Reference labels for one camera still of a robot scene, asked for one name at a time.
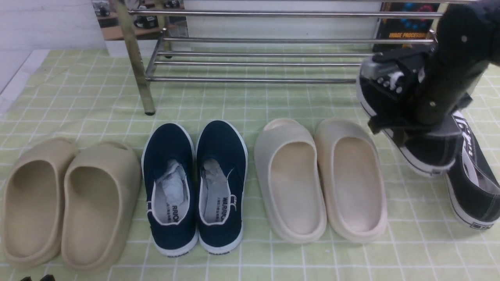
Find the slide sandal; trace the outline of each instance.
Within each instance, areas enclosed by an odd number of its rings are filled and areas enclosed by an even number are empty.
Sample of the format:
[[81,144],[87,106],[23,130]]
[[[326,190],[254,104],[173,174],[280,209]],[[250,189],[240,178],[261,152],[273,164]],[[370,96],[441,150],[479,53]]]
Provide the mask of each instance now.
[[71,269],[95,272],[122,255],[141,186],[135,152],[103,141],[84,149],[64,178],[61,256]]
[[387,226],[387,201],[372,139],[358,124],[331,118],[314,141],[331,226],[354,242],[375,240]]
[[6,261],[17,268],[52,259],[61,248],[63,180],[78,148],[68,139],[46,140],[25,152],[5,185],[2,245]]
[[272,230],[290,243],[318,240],[327,216],[309,131],[292,119],[271,121],[255,142],[254,160]]

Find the navy canvas shoe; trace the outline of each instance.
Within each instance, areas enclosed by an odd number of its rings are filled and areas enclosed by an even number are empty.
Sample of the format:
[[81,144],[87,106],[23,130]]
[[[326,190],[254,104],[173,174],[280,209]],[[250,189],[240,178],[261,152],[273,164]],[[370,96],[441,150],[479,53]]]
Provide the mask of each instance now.
[[463,135],[456,162],[446,175],[451,208],[459,222],[487,230],[500,218],[500,184],[467,120],[453,113]]
[[212,121],[198,138],[196,163],[199,242],[211,254],[227,254],[243,238],[247,146],[231,124]]
[[168,257],[187,254],[198,241],[194,155],[188,132],[174,123],[156,129],[142,153],[147,218],[156,249]]

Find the shoe insole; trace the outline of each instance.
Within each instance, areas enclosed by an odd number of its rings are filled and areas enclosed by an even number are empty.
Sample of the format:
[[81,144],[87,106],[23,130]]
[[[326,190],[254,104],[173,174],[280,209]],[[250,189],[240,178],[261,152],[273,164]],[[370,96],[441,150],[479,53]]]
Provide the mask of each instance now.
[[277,216],[295,234],[314,232],[321,220],[316,165],[315,151],[305,142],[286,144],[272,160],[269,188]]
[[207,192],[206,206],[203,218],[208,224],[220,223],[229,213],[229,188],[228,184],[212,184],[205,189]]
[[181,221],[189,209],[189,198],[187,195],[186,185],[183,185],[184,188],[184,201],[180,204],[168,204],[167,197],[163,192],[163,189],[160,186],[157,186],[154,190],[154,216],[162,223],[162,224],[171,224],[177,223]]
[[56,175],[48,162],[38,160],[18,169],[10,184],[2,243],[13,255],[28,257],[47,244],[54,229],[59,205]]
[[382,187],[372,148],[359,138],[343,138],[335,146],[333,165],[340,216],[353,231],[370,231],[382,212]]
[[111,243],[120,206],[115,181],[95,167],[72,171],[65,233],[68,259],[77,265],[96,262]]

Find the metal shoe rack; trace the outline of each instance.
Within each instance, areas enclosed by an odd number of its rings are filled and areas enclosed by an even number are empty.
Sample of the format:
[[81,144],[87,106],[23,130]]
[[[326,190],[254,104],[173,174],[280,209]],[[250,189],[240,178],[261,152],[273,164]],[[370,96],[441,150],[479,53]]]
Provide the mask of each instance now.
[[[387,2],[450,3],[466,4],[475,0],[389,0]],[[128,10],[125,0],[116,1],[116,12],[123,31],[123,38],[137,82],[145,114],[154,115],[155,105],[149,87],[150,82],[201,82],[201,83],[284,83],[284,84],[352,84],[354,78],[230,78],[230,77],[175,77],[155,76],[155,66],[204,66],[204,67],[358,67],[359,62],[227,62],[227,61],[190,61],[167,60],[165,57],[240,57],[240,58],[362,58],[367,53],[240,53],[240,52],[196,52],[173,51],[171,42],[185,43],[245,43],[245,44],[431,44],[435,33],[431,30],[428,39],[259,39],[259,38],[210,38],[210,37],[170,37],[166,17],[259,17],[259,18],[380,18],[380,19],[432,19],[437,20],[442,12],[290,12],[290,11],[223,11],[223,10],[183,10],[163,9],[163,0],[154,0],[155,9]],[[157,16],[158,24],[163,27],[156,43],[151,60],[144,67],[139,45],[133,29],[132,17]]]

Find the metal rack leg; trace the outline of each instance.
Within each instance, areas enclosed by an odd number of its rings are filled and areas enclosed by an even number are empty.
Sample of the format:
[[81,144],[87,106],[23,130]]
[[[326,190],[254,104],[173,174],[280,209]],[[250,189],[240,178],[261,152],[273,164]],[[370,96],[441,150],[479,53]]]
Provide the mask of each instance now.
[[[158,10],[163,10],[165,9],[164,7],[164,0],[154,0],[154,7]],[[163,37],[168,37],[169,36],[169,17],[168,16],[158,16],[158,26],[162,28],[163,32]],[[164,51],[172,51],[170,47],[170,42],[165,41],[163,43],[163,50]],[[172,56],[166,55],[165,58],[171,59]]]
[[144,113],[149,116],[154,115],[156,112],[155,104],[153,102],[153,97],[151,96],[149,83],[146,80],[146,71],[144,69],[143,59],[141,58],[139,44],[137,43],[137,37],[133,29],[132,18],[129,15],[127,6],[125,5],[125,0],[116,1],[115,8],[121,31],[123,32],[123,39],[125,41],[128,57],[130,58],[130,63],[132,65],[133,75],[135,76],[135,81],[137,82],[137,87],[139,89],[140,100],[142,101],[142,106],[144,107]]

